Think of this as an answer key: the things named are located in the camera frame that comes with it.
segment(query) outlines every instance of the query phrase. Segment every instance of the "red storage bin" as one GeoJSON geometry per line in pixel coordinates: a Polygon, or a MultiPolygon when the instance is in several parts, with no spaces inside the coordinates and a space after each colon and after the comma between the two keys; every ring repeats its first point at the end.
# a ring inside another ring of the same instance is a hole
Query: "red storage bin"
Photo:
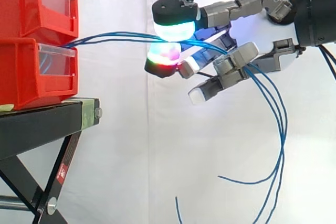
{"type": "Polygon", "coordinates": [[[0,39],[0,110],[52,105],[77,94],[76,49],[0,39]]]}
{"type": "Polygon", "coordinates": [[[78,38],[78,0],[0,0],[0,38],[60,46],[78,38]]]}

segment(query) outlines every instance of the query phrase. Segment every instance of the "black metal stand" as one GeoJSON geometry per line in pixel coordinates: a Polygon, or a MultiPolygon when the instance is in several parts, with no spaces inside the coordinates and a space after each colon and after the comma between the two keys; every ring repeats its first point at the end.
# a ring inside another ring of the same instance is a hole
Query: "black metal stand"
{"type": "Polygon", "coordinates": [[[0,209],[30,211],[33,224],[67,224],[57,200],[81,131],[99,123],[97,99],[73,99],[29,111],[0,113],[0,177],[17,197],[0,196],[0,209]],[[65,137],[47,186],[42,190],[18,154],[65,137]]]}

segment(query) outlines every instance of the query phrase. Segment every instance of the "white wall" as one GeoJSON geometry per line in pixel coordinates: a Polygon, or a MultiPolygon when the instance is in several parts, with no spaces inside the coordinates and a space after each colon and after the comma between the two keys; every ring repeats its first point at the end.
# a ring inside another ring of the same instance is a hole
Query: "white wall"
{"type": "MultiPolygon", "coordinates": [[[[80,0],[80,37],[152,32],[154,1],[80,0]]],[[[252,223],[268,183],[241,186],[217,178],[256,180],[275,165],[276,123],[251,81],[192,106],[187,92],[204,78],[147,76],[146,45],[108,43],[79,52],[80,95],[100,98],[104,115],[83,133],[60,196],[70,224],[177,223],[176,195],[186,224],[252,223]]],[[[336,83],[316,49],[271,77],[289,113],[284,181],[271,223],[336,223],[336,83]]],[[[21,156],[42,186],[59,146],[21,156]]],[[[0,223],[31,219],[0,211],[0,223]]]]}

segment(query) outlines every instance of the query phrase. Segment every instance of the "robotic hand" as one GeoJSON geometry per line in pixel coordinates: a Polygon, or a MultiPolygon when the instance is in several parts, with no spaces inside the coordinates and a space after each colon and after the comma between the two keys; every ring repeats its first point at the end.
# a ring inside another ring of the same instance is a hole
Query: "robotic hand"
{"type": "MultiPolygon", "coordinates": [[[[188,79],[212,63],[217,75],[189,92],[194,104],[248,79],[249,63],[266,73],[281,71],[306,47],[336,41],[336,0],[234,0],[201,8],[194,0],[159,0],[152,10],[162,39],[212,40],[228,51],[201,49],[166,66],[147,60],[145,70],[161,78],[178,71],[188,79]]],[[[189,47],[182,43],[181,50],[189,47]]]]}

